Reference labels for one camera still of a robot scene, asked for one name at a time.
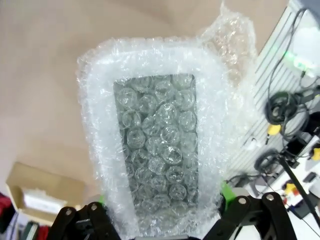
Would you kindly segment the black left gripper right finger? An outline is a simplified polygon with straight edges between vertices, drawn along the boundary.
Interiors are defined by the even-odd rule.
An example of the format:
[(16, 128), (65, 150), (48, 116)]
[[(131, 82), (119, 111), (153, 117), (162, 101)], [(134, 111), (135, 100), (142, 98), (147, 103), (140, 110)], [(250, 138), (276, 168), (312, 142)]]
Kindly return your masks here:
[(220, 195), (220, 219), (203, 237), (205, 240), (234, 240), (245, 226), (254, 226), (262, 240), (296, 240), (292, 222), (281, 196), (272, 191), (261, 198), (235, 194), (224, 181)]

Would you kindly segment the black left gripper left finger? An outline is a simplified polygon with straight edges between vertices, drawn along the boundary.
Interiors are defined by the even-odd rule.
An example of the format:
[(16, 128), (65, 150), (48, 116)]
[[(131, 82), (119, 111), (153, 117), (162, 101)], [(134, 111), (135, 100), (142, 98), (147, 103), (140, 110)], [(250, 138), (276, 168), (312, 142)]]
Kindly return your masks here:
[(97, 201), (82, 209), (63, 207), (57, 214), (47, 235), (48, 240), (119, 240), (121, 237)]

